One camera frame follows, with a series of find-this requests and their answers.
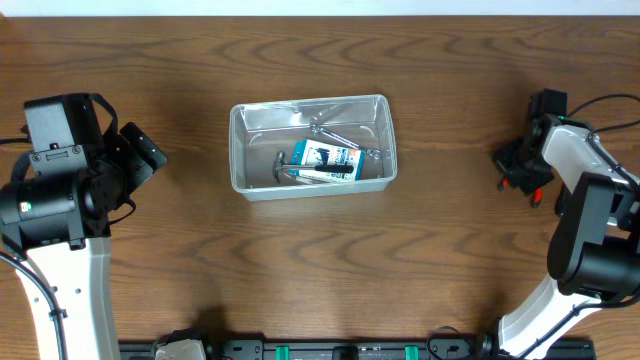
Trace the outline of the red handled pliers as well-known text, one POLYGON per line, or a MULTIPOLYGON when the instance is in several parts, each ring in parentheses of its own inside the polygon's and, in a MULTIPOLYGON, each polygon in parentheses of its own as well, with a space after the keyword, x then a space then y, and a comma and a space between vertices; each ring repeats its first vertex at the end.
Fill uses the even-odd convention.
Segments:
MULTIPOLYGON (((499 191, 504 191, 507 187, 515 188, 515 185, 513 185, 506 177, 503 177, 499 181, 497 189, 499 191)), ((536 188, 531 192, 525 192, 525 195, 529 197, 529 205, 531 208, 539 207, 543 198, 543 191, 541 188, 536 188)))

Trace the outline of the small claw hammer black grip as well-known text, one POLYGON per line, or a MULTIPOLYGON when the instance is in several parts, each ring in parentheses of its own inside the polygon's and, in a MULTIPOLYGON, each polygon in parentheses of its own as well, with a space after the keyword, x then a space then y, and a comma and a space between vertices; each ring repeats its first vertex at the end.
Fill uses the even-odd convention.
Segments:
POLYGON ((272 164, 272 173, 274 179, 280 183, 279 174, 282 171, 289 170, 313 170, 325 173, 341 173, 350 174, 354 171, 352 165, 298 165, 298 164, 286 164, 284 161, 285 153, 280 151, 276 154, 276 157, 272 164))

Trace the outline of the clear plastic container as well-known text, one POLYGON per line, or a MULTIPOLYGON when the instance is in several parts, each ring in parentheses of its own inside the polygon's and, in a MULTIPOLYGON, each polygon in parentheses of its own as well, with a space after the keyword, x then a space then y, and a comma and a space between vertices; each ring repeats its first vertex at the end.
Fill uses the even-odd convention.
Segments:
POLYGON ((229 153, 232 187, 250 201, 381 191, 398 173, 390 105, 378 94, 237 105, 230 114, 229 153), (276 154, 284 152, 285 163, 293 164, 297 142, 310 139, 347 147, 313 134, 311 123, 379 149, 382 157, 376 160, 362 151, 358 181, 321 182, 282 171, 278 183, 272 173, 276 154))

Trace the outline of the silver combination wrench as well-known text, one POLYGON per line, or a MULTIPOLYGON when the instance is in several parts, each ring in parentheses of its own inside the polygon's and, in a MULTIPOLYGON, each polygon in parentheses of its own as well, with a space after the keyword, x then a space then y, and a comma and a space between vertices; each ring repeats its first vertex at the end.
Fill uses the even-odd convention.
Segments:
POLYGON ((376 148, 369 148, 369 147, 365 147, 361 144, 358 144, 346 137, 343 137, 325 127, 319 126, 317 124, 313 124, 311 123, 309 125, 310 130, 313 134, 322 134, 330 139, 336 140, 338 142, 340 142, 343 145, 346 145, 347 147, 356 149, 356 150, 360 150, 363 151, 366 155, 379 160, 382 157, 382 153, 379 149, 376 148))

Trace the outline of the blue white product box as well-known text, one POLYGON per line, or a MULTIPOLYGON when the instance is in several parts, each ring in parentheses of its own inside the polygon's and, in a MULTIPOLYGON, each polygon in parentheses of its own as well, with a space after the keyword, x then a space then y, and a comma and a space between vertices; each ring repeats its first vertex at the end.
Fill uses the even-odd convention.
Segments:
POLYGON ((289 173, 321 182, 353 182, 360 179, 364 159, 365 154, 361 150, 304 139, 297 142, 294 147, 293 164, 351 165, 354 167, 354 171, 352 173, 328 173, 315 170, 289 170, 289 173))

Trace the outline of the black handled screwdriver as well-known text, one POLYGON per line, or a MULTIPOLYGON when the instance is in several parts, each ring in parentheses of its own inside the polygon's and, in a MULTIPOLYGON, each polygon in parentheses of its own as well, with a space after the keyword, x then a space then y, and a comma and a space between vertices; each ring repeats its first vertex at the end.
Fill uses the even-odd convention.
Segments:
POLYGON ((558 217, 562 217, 565 214, 570 197, 571 192, 568 190, 567 186, 563 184, 554 207, 555 214, 558 217))

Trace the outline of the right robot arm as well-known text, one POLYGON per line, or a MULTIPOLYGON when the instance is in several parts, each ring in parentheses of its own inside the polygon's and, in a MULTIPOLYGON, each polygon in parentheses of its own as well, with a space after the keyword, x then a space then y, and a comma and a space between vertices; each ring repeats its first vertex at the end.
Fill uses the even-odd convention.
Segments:
POLYGON ((526 124, 492 156, 500 185, 520 189, 537 206, 543 186, 561 178, 559 222, 545 277, 484 336, 479 357, 543 359, 588 315, 639 301, 638 177, 610 155, 598 129, 577 119, 563 91, 532 95, 526 124))

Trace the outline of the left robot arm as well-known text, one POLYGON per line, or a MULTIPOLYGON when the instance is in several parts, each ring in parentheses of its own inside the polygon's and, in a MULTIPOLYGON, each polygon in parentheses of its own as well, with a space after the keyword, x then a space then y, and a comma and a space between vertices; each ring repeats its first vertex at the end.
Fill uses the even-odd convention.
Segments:
POLYGON ((27 296, 43 359, 117 359, 111 212, 167 157, 98 93, 27 101, 32 150, 1 189, 3 260, 27 296))

